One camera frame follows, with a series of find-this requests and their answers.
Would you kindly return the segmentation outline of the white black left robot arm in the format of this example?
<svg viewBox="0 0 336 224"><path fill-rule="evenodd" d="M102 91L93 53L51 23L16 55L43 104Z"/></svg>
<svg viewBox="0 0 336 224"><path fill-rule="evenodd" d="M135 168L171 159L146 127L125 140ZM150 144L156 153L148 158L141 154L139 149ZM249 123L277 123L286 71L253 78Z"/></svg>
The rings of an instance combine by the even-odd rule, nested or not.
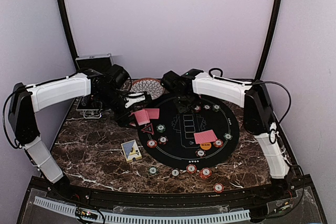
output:
<svg viewBox="0 0 336 224"><path fill-rule="evenodd" d="M41 140L35 114L54 104L91 95L114 112L119 126L127 127L132 121L131 106L146 99L144 92L120 90L128 79L129 74L119 65L113 65L107 73L79 69L70 76L38 84L18 83L6 99L5 103L10 105L8 121L15 136L12 147L25 150L47 180L54 184L53 191L61 200L71 200L74 189L62 181L65 175Z"/></svg>

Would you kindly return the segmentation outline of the green chip mat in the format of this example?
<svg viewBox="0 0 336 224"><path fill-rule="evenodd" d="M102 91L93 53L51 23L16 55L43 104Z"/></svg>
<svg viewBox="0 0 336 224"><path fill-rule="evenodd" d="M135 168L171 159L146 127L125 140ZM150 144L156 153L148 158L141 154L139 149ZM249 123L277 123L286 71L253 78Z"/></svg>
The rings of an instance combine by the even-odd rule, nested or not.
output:
<svg viewBox="0 0 336 224"><path fill-rule="evenodd" d="M157 130L159 133L163 133L163 132L165 132L166 127L165 127L164 124L159 124L159 125L156 127L156 130Z"/></svg>
<svg viewBox="0 0 336 224"><path fill-rule="evenodd" d="M229 140L231 140L231 139L233 138L233 136L232 136L230 133L225 133L225 134L224 134L224 138L225 138L227 141L229 141Z"/></svg>
<svg viewBox="0 0 336 224"><path fill-rule="evenodd" d="M215 112L218 112L220 110L220 106L215 104L215 105L213 105L212 110L215 111Z"/></svg>

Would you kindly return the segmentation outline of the orange big blind button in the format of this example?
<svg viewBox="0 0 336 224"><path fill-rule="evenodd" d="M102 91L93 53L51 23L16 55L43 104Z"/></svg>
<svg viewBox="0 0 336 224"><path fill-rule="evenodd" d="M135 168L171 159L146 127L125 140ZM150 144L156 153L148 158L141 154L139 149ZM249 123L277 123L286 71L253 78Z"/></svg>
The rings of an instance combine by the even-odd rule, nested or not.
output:
<svg viewBox="0 0 336 224"><path fill-rule="evenodd" d="M212 147L212 144L211 143L202 143L200 144L200 148L207 151L207 150L210 150Z"/></svg>

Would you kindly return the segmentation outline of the red playing card deck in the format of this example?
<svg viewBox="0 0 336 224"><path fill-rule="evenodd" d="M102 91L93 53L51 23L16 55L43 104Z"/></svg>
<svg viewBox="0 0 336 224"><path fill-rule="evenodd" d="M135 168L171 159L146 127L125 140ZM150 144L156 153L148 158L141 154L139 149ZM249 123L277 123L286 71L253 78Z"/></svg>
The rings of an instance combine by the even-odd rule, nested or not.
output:
<svg viewBox="0 0 336 224"><path fill-rule="evenodd" d="M145 109L132 112L131 115L135 116L135 120L139 126L150 123L148 112Z"/></svg>

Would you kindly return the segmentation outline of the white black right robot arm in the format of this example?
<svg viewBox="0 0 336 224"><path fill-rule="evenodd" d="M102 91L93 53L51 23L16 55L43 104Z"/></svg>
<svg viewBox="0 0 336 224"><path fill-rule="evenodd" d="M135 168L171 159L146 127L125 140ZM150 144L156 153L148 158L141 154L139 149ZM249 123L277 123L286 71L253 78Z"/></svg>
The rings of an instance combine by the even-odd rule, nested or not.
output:
<svg viewBox="0 0 336 224"><path fill-rule="evenodd" d="M278 179L268 187L269 197L278 200L287 193L288 184L283 179L287 178L290 165L285 156L286 149L277 139L280 122L274 115L266 81L239 81L191 69L181 76L174 71L165 73L161 85L176 95L176 106L181 112L199 104L203 95L243 108L243 126L261 146L271 178Z"/></svg>

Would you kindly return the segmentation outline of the black chip mat front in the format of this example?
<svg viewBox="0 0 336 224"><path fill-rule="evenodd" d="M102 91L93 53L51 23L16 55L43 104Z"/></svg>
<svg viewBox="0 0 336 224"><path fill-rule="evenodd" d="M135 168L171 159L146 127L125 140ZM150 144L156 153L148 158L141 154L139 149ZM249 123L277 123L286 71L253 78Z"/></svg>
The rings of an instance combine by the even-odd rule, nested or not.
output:
<svg viewBox="0 0 336 224"><path fill-rule="evenodd" d="M203 149L199 149L195 152L197 157L204 157L206 155L205 151Z"/></svg>

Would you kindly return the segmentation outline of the green chip mat top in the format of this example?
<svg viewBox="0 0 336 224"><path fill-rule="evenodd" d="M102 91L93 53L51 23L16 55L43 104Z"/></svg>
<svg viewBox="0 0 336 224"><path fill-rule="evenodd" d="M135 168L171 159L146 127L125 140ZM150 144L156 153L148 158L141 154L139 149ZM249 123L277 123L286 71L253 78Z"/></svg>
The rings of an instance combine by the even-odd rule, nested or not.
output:
<svg viewBox="0 0 336 224"><path fill-rule="evenodd" d="M215 104L215 105L213 105L212 110L215 111L215 112L218 112L220 110L220 106Z"/></svg>

